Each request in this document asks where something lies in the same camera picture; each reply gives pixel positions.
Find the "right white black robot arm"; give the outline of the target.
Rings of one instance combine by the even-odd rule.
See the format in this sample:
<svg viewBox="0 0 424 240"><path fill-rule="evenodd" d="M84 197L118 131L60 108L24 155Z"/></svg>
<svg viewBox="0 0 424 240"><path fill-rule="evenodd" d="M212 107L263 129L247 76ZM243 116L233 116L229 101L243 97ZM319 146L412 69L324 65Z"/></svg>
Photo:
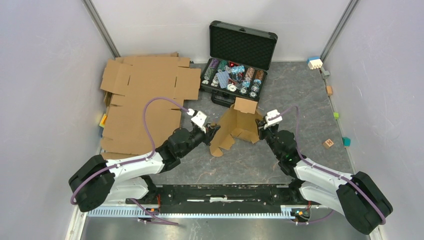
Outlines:
<svg viewBox="0 0 424 240"><path fill-rule="evenodd" d="M343 215L358 232L368 235L393 212L393 206L365 172L340 172L320 165L298 151L294 133L279 130L265 119L255 121L258 137L266 141L282 172L294 180L289 199L324 205Z"/></svg>

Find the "brown cardboard box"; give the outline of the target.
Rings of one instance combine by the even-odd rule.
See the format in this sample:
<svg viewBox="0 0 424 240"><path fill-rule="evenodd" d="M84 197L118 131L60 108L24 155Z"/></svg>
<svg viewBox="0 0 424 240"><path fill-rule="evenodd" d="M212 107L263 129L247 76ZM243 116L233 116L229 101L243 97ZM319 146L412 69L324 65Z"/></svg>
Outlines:
<svg viewBox="0 0 424 240"><path fill-rule="evenodd" d="M263 115L258 111L258 103L253 100L237 97L234 104L221 116L216 132L210 142L209 150L212 156L221 157L222 150L229 150L235 139L255 144L259 141L256 121L261 121Z"/></svg>

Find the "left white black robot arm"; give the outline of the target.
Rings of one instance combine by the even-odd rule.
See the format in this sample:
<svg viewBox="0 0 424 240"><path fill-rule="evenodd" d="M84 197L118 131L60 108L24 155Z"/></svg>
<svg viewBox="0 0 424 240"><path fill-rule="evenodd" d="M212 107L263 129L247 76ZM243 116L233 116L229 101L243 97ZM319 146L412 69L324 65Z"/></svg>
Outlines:
<svg viewBox="0 0 424 240"><path fill-rule="evenodd" d="M72 190L70 203L81 212L89 212L105 202L133 198L153 203L157 190L150 175L168 172L201 143L210 145L220 125L208 123L205 129L177 128L155 150L123 159L92 156L68 181Z"/></svg>

